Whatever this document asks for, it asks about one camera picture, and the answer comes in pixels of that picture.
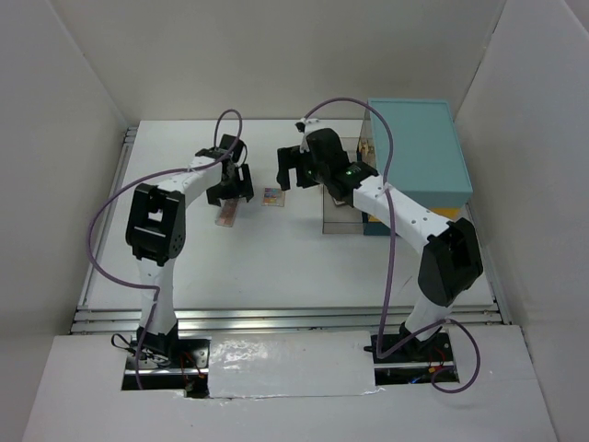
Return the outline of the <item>pink eyeshadow palette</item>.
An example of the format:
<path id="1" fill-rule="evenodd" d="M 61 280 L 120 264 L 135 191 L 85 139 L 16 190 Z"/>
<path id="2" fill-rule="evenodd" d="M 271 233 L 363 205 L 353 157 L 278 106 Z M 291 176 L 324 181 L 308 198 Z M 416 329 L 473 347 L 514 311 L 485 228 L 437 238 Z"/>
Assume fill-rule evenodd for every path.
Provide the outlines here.
<path id="1" fill-rule="evenodd" d="M 237 209 L 240 202 L 239 198 L 224 200 L 215 219 L 215 224 L 219 227 L 232 227 L 237 218 Z"/>

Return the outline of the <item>colourful small eyeshadow palette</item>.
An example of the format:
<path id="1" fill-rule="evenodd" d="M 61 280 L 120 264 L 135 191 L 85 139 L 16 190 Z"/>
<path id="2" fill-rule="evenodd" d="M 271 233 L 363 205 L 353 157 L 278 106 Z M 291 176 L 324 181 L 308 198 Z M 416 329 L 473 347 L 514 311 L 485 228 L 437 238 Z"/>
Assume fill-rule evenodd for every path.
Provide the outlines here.
<path id="1" fill-rule="evenodd" d="M 284 207 L 285 191 L 280 188 L 265 187 L 262 193 L 261 204 L 263 206 Z"/>

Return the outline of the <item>clear lowest wide drawer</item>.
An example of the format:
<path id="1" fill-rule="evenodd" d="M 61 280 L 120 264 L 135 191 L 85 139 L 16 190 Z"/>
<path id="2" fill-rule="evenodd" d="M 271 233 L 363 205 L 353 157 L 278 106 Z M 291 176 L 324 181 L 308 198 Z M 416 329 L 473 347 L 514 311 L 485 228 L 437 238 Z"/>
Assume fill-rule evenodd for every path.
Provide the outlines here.
<path id="1" fill-rule="evenodd" d="M 362 235 L 363 218 L 360 211 L 350 206 L 335 207 L 328 190 L 322 188 L 322 233 L 327 235 Z"/>

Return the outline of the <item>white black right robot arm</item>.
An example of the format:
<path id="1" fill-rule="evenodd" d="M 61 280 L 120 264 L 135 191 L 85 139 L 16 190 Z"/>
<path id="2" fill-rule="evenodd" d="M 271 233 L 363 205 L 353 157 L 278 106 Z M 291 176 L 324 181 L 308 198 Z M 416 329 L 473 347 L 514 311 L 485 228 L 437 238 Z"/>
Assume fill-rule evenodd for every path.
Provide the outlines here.
<path id="1" fill-rule="evenodd" d="M 277 160 L 277 182 L 283 191 L 290 189 L 292 173 L 300 188 L 323 185 L 336 200 L 374 216 L 392 238 L 402 238 L 417 252 L 419 297 L 401 324 L 398 343 L 386 349 L 379 335 L 374 354 L 383 359 L 401 349 L 410 360 L 423 359 L 456 298 L 483 273 L 473 224 L 464 217 L 452 221 L 431 212 L 386 183 L 376 169 L 350 161 L 340 137 L 328 127 L 306 132 L 300 145 L 279 148 Z"/>

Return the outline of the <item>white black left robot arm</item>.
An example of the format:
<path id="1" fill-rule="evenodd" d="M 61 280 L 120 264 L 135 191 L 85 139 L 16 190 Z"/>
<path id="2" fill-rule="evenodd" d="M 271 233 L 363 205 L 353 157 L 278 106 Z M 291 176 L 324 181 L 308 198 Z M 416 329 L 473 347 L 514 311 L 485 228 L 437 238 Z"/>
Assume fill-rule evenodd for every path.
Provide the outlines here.
<path id="1" fill-rule="evenodd" d="M 198 151 L 187 169 L 134 188 L 125 240 L 136 259 L 143 297 L 137 346 L 158 366 L 180 360 L 173 274 L 187 239 L 187 209 L 201 195 L 217 207 L 227 200 L 250 200 L 251 175 L 241 159 L 246 154 L 242 140 L 225 134 L 220 145 Z"/>

